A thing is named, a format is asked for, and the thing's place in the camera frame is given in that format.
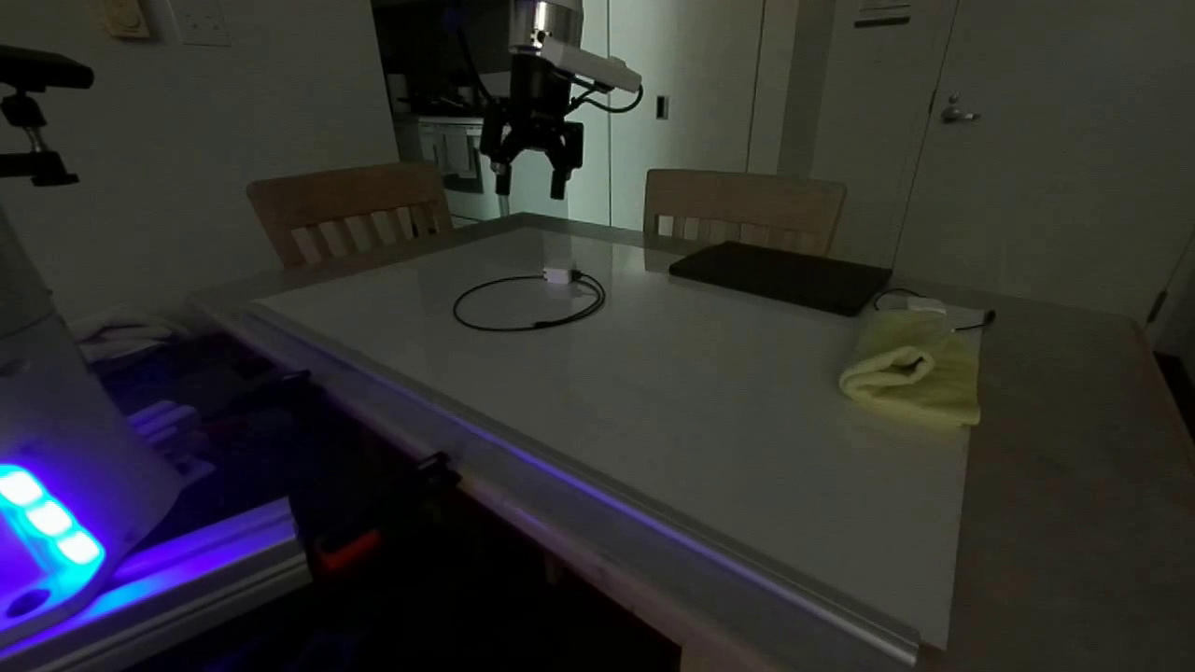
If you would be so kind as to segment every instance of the electrical outlet plate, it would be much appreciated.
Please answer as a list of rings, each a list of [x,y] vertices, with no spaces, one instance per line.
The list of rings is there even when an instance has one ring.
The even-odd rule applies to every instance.
[[[122,39],[145,39],[149,37],[149,26],[141,14],[137,0],[102,0],[104,10],[104,28],[112,37]]]
[[[183,44],[232,47],[220,0],[170,0],[170,13]]]

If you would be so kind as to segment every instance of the white table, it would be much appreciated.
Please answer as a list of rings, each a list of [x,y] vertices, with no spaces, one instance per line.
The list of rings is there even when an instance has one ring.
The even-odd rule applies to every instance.
[[[876,649],[651,527],[511,459],[505,451],[492,450],[375,378],[246,313],[252,300],[290,287],[521,226],[664,250],[692,249],[632,232],[517,215],[460,232],[453,240],[431,239],[407,250],[324,268],[264,275],[202,293],[194,303],[275,360],[311,368],[342,405],[413,453],[447,447],[461,464],[466,489],[473,496],[680,642],[687,664],[713,656],[723,667],[733,660],[764,668],[890,668],[894,661]],[[1144,558],[1160,554],[1185,560],[1150,569],[1150,578],[1179,594],[1191,585],[1183,582],[1195,564],[1190,562],[1195,557],[1190,530],[1151,526],[1158,519],[1182,520],[1195,509],[1190,472],[1182,463],[1189,440],[1176,422],[1138,331],[1128,320],[1111,316],[948,288],[913,288],[929,289],[956,304],[991,306],[1000,314],[985,343],[985,422],[972,446],[951,641],[948,653],[926,652],[919,666],[1027,668],[1042,664],[1066,670],[1089,668],[1092,661],[1108,668],[1139,661],[1140,652],[1126,646],[1123,637],[1140,619],[1099,616],[1099,610],[1109,606],[1107,592],[1071,580],[1080,575],[1114,585],[1126,563],[1145,564]],[[1124,456],[1132,459],[1121,460]],[[1114,499],[1134,497],[1138,505],[1111,511],[1097,507],[1104,515],[1092,517],[1090,496],[1076,489],[1077,481],[1087,479],[1092,470],[1107,469],[1108,459],[1132,466],[1138,478],[1104,478],[1099,488]],[[1142,499],[1144,488],[1166,496]],[[1049,508],[1032,517],[1021,513],[1032,505]],[[1040,527],[1042,521],[1062,520],[1067,524],[1060,530]],[[1135,542],[1132,548],[1119,543],[1124,537]],[[1111,540],[1117,542],[1114,554],[1104,549]],[[1104,552],[1096,557],[1095,549]],[[1159,641],[1159,633],[1164,635],[1162,646],[1147,653],[1166,664],[1191,655],[1190,644],[1179,639],[1185,630],[1175,605],[1152,593],[1117,597],[1148,612],[1153,641]],[[1058,609],[1060,600],[1068,609],[1081,606],[1084,615],[1067,618],[1070,612]],[[1010,601],[1016,609],[1006,606]]]

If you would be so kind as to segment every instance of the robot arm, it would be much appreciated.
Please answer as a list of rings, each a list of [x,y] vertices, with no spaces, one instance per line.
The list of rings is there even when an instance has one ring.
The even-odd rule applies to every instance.
[[[552,164],[552,198],[564,198],[564,185],[581,167],[584,132],[564,117],[580,105],[572,85],[587,92],[615,88],[638,93],[642,78],[618,59],[580,48],[581,0],[511,0],[510,99],[491,103],[485,112],[480,151],[497,175],[497,193],[510,194],[510,164],[525,149],[547,154]]]

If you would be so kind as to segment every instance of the white door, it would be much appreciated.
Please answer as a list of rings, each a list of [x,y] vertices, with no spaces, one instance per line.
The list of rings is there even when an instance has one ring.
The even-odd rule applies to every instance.
[[[609,54],[643,75],[639,106],[611,115],[614,226],[643,227],[649,169],[747,170],[762,13],[764,0],[611,0]]]
[[[1195,2],[960,0],[896,271],[1145,320],[1195,227]],[[975,121],[944,123],[949,97]]]

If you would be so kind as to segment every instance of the chair backrest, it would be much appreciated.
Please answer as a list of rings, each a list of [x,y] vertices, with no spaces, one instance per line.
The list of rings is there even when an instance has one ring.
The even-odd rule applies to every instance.
[[[384,164],[262,179],[251,183],[246,193],[287,268],[330,259],[337,256],[333,248],[351,255],[452,230],[443,182],[431,164]],[[317,258],[308,259],[304,252],[301,234],[310,238],[308,251]]]
[[[643,232],[704,242],[739,240],[822,256],[829,251],[846,185],[774,175],[650,170]]]

